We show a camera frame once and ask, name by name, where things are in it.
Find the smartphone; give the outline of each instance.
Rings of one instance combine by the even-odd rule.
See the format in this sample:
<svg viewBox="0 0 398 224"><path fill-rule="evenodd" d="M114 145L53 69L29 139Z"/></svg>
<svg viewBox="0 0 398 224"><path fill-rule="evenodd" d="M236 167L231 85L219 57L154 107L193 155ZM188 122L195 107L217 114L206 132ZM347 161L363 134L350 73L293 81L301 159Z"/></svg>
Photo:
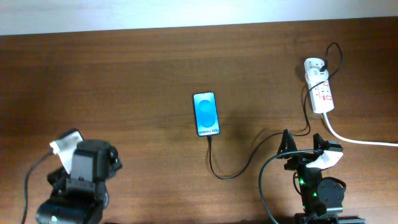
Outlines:
<svg viewBox="0 0 398 224"><path fill-rule="evenodd" d="M220 133L216 99L213 92L193 95L193 106L199 136L209 136Z"/></svg>

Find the wood grain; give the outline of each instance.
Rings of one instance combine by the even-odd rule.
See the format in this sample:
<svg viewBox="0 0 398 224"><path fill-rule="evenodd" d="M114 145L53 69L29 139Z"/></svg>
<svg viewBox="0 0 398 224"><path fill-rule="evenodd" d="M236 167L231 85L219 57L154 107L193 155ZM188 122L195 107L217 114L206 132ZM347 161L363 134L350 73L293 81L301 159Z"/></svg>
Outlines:
<svg viewBox="0 0 398 224"><path fill-rule="evenodd" d="M241 177L220 181L209 171L206 139L195 131L192 94L215 92L221 134L213 156L217 172L234 174L262 138L305 127L303 61L323 58L332 41L345 57L331 81L335 131L396 142L396 17L0 37L0 222L20 221L24 172L71 127L111 142L124 164L107 182L103 222L267 220L258 172L280 137L261 147ZM337 64L333 50L330 68ZM307 109L311 135L335 140ZM311 148L311 135L295 138L299 149ZM341 144L345 155L325 176L348 185L344 215L394 223L398 150ZM284 162L267 168L263 188L272 212L292 217L302 205ZM32 174L27 223L35 223L51 190L46 175L59 165L52 157Z"/></svg>

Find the white cable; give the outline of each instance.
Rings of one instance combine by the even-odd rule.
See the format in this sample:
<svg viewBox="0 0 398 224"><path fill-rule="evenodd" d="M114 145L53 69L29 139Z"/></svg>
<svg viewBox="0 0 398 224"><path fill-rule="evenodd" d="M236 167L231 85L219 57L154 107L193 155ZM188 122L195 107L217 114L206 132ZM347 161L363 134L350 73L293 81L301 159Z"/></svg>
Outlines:
<svg viewBox="0 0 398 224"><path fill-rule="evenodd" d="M377 146L394 146L394 147L398 147L397 143L388 143L388 142L369 142L369 141L358 141L358 140L352 140L352 139L347 139L344 137L341 137L340 135L338 135L337 133L335 133L335 131L333 130L333 128L331 128L330 123L329 123L329 119L328 116L326 115L326 113L323 113L323 119L326 122L326 125L329 128L329 131L336 136L336 138L343 140L343 141L347 141L347 142L351 142L351 143L356 143L356 144L370 144L370 145L377 145Z"/></svg>

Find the plug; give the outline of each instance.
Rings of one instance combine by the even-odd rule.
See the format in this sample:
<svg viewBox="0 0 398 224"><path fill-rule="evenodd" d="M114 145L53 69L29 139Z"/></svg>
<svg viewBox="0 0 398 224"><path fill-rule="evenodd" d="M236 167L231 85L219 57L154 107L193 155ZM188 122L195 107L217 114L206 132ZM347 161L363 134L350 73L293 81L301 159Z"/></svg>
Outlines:
<svg viewBox="0 0 398 224"><path fill-rule="evenodd" d="M321 69L325 68L325 63L319 58L308 58L304 62L305 80L308 83L310 92L312 110L314 113L322 114L333 110L335 107L331 97L330 86L328 82L329 72Z"/></svg>

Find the cable wire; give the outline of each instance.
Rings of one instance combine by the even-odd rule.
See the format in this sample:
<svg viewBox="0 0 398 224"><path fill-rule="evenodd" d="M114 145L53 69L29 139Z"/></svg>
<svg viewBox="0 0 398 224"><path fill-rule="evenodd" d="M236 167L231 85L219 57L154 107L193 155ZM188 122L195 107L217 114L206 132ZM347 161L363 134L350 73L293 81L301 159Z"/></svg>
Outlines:
<svg viewBox="0 0 398 224"><path fill-rule="evenodd" d="M267 203L266 203L266 200L265 200L265 198L264 198L264 194L262 193L262 187L261 187L262 173L264 172L264 169L266 168L266 166L267 166L271 161L273 161L274 159L277 159L277 158L282 157L282 156L287 156L287 155L292 155L292 154L298 154L298 153L303 153L303 152L314 152L314 149L306 149L306 150L299 150L299 151L292 151L292 152L283 152L283 153L280 153L280 154L276 154L276 155L272 156L271 158L269 158L269 159L267 160L267 162L264 163L264 165L262 165L262 167L261 167L260 174L259 174L259 191L260 191L260 198L261 198L262 204L264 205L264 208L266 209L266 211L267 211L267 213L268 213L269 218L270 218L270 219L272 220L272 222L274 222L275 224L279 224L279 223L276 221L276 219L274 218L274 216L272 216L272 213L271 213L271 211L269 210L269 207L268 207L268 205L267 205Z"/></svg>
<svg viewBox="0 0 398 224"><path fill-rule="evenodd" d="M303 112L304 112L305 122L306 122L306 124L307 124L307 126L308 126L308 131L307 131L306 133L304 133L304 134L293 134L293 136L298 136L298 137L300 137L300 136L306 136L306 135L310 134L310 132L311 132L311 125L310 125L310 121L308 120L307 109L306 109L306 102L307 102L308 94L310 94L310 92L311 92L315 87L317 87L318 85L321 85L322 83L328 81L331 77L333 77L334 75L336 75L336 73L338 72L338 70L343 66L343 53L342 53L342 51L341 51L341 49L340 49L340 46L339 46L336 42L332 42L332 43L329 44L329 46L326 48L326 54L325 54L325 55L326 55L326 60L325 60L325 65L324 65L321 69L327 69L327 68L328 68L329 48L330 48L332 45L336 45L336 47L337 47L337 49L338 49L338 51L339 51L339 53L340 53L340 64L339 64L338 68L337 68L325 81L322 81L322 82L316 84L316 85L313 86L311 89L309 89L309 90L307 91L307 93L305 94L305 96L304 96L304 105L303 105Z"/></svg>
<svg viewBox="0 0 398 224"><path fill-rule="evenodd" d="M326 113L323 113L323 120L326 122L326 125L329 128L329 131L332 133L332 135L336 136L336 138L346 141L346 142L351 142L351 143L356 143L356 144L369 144L369 145L376 145L376 146L392 146L392 147L398 147L398 143L388 143L388 142L372 142L372 141L358 141L358 140L352 140L348 138L341 137L338 135L333 128L331 128L331 125L329 123L328 116Z"/></svg>
<svg viewBox="0 0 398 224"><path fill-rule="evenodd" d="M299 191L299 189L297 188L297 185L296 185L296 178L298 178L298 177L296 177L296 174L297 174L297 172L293 173L293 185L294 185L294 189L296 189L297 193L299 195L301 195L301 192Z"/></svg>
<svg viewBox="0 0 398 224"><path fill-rule="evenodd" d="M220 176L217 175L216 172L214 171L214 169L213 169L213 164L211 163L211 136L207 136L207 141L208 141L208 143L209 143L209 163L210 163L210 169L211 169L212 173L214 174L215 177L217 177L217 178L220 179L220 180L231 180L231 179L233 179L233 178L235 178L235 177L240 176L240 175L243 174L243 172L248 168L248 166L249 166L251 160L253 159L253 156L255 155L255 153L257 152L257 150L260 148L260 146L261 146L264 142L266 142L268 139L270 139L270 138L272 138L272 137L274 137L274 136L276 136L276 135L278 135L278 134L283 134L283 133L274 133L274 134L271 134L270 136L266 137L265 139L263 139L263 140L256 146L256 148L254 148L254 150L252 151L252 153L251 153L251 155L250 155L250 157L249 157L248 162L247 162L246 165L243 167L243 169L242 169L239 173L233 175L232 177L220 177Z"/></svg>
<svg viewBox="0 0 398 224"><path fill-rule="evenodd" d="M28 187L28 180L29 180L29 176L30 173L32 173L32 171L38 166L40 165L40 163L42 163L44 160L46 160L46 158L50 157L53 155L53 152L50 151L48 153L46 153L43 157L41 157L35 164L32 165L32 167L26 172L25 175L25 181L24 181L24 198L25 198L25 205L24 205L24 213L22 215L22 221L21 224L24 224L26 221L26 215L27 215L27 187Z"/></svg>

